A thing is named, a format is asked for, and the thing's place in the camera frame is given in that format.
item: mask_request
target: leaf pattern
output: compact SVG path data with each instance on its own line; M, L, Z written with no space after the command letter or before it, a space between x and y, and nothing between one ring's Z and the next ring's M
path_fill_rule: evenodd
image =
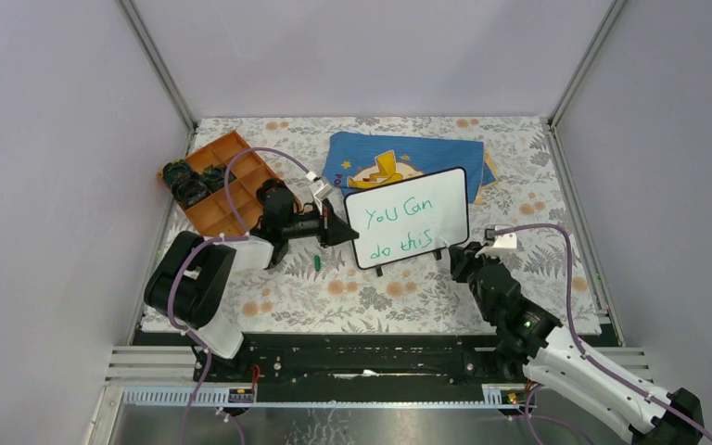
M237 130L251 146L281 149L308 168L320 171L329 136L340 131L362 134L415 135L484 142L496 166L498 182L469 205L471 240L480 241L488 224L559 223L573 229L556 176L547 139L537 118L213 118L201 121L195 148ZM281 172L288 187L309 200L308 181L285 158L261 157ZM345 217L342 196L332 204ZM174 207L157 261L183 230L194 230ZM519 235L519 248L503 258L523 293L562 320L566 318L566 257L560 235L553 231ZM575 276L585 276L575 244ZM315 271L314 257L321 258ZM314 238L292 240L283 262L266 271L233 273L222 296L220 312L245 331L340 333L494 332L478 312L466 285L449 279L449 260L425 255L384 267L384 276L361 271L351 245L321 248ZM391 294L387 287L392 285ZM573 296L577 329L600 332L592 294ZM171 332L167 318L146 308L141 328Z

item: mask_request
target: wooden organizer box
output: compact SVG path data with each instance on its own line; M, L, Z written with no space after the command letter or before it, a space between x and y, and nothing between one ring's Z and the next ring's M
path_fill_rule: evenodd
M247 142L233 131L207 146L203 146L185 159L189 162L192 170L202 173L203 169L210 165L215 167L228 165L235 155L248 148ZM231 197L238 209L238 214L244 219L248 229L251 229L263 214L263 206L255 197L255 192L267 179L279 179L279 177L255 152L247 153L239 158L231 168L231 173L235 175L235 180L228 184ZM162 172L158 173L158 176L162 180ZM195 226L197 232L203 236L244 234L228 204L224 188L217 190L183 212Z

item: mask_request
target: white wall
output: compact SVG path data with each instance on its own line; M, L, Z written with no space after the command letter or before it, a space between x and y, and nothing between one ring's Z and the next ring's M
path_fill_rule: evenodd
M549 115L610 0L139 0L197 118Z
M184 138L115 1L0 0L0 445L80 443Z
M560 133L624 333L712 427L712 2L630 2Z

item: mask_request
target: blue towel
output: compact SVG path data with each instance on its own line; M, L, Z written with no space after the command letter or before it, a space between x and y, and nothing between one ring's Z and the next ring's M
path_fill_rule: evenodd
M468 202L480 186L495 182L478 141L339 132L330 142L323 175L344 195L454 167L465 169Z

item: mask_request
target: yellow cartoon character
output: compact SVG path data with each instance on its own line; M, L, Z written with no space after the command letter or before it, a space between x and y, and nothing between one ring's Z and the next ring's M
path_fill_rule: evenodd
M357 172L348 178L350 188L373 188L379 185L397 183L403 179L421 176L424 172L415 169L406 162L397 162L394 151L389 150L375 157L375 165Z

